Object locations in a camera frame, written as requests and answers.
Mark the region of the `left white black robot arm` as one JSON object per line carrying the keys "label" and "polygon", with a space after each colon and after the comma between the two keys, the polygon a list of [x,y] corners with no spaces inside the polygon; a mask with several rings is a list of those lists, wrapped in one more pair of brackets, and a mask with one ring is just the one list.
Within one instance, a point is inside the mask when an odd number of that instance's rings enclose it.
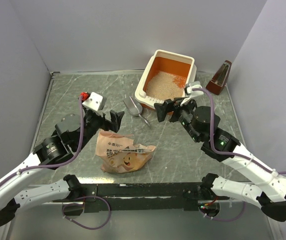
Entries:
{"label": "left white black robot arm", "polygon": [[124,112],[105,114],[81,108],[80,115],[68,114],[55,125],[53,134],[37,145],[15,169],[0,179],[0,227],[20,211],[51,201],[76,201],[84,193],[75,175],[27,190],[43,174],[71,163],[99,129],[118,132]]}

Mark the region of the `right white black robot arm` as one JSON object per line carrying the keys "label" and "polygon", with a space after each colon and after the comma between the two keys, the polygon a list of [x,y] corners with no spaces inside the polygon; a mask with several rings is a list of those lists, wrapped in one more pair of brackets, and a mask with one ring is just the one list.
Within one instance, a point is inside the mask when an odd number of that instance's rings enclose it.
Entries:
{"label": "right white black robot arm", "polygon": [[182,98],[155,103],[157,119],[164,121],[172,113],[171,122],[180,122],[201,150],[209,157],[223,163],[245,176],[250,183],[225,179],[209,173],[202,178],[201,193],[206,199],[214,196],[238,199],[257,206],[268,217],[286,221],[286,177],[270,168],[232,134],[218,127],[220,117],[213,107],[197,106],[192,100],[182,103]]}

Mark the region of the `peach cat litter bag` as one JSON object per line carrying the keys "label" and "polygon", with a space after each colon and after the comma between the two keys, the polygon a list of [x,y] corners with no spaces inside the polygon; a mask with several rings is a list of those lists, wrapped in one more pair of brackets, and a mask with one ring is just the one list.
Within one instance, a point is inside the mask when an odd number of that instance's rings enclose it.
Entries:
{"label": "peach cat litter bag", "polygon": [[[96,142],[95,154],[102,159],[101,170],[106,173],[129,173],[141,169],[152,158],[156,147],[135,144],[131,135],[119,135],[100,130]],[[121,149],[148,149],[149,152],[139,154],[119,152]]]}

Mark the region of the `metal litter scoop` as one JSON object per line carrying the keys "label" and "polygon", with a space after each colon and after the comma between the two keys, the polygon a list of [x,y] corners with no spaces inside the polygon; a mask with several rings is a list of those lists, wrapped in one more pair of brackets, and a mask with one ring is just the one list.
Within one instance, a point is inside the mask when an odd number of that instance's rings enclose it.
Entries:
{"label": "metal litter scoop", "polygon": [[146,118],[143,117],[142,112],[143,112],[143,107],[142,105],[134,98],[131,96],[126,97],[123,100],[126,108],[128,109],[128,112],[134,116],[134,117],[139,117],[143,120],[143,122],[150,127],[150,123]]}

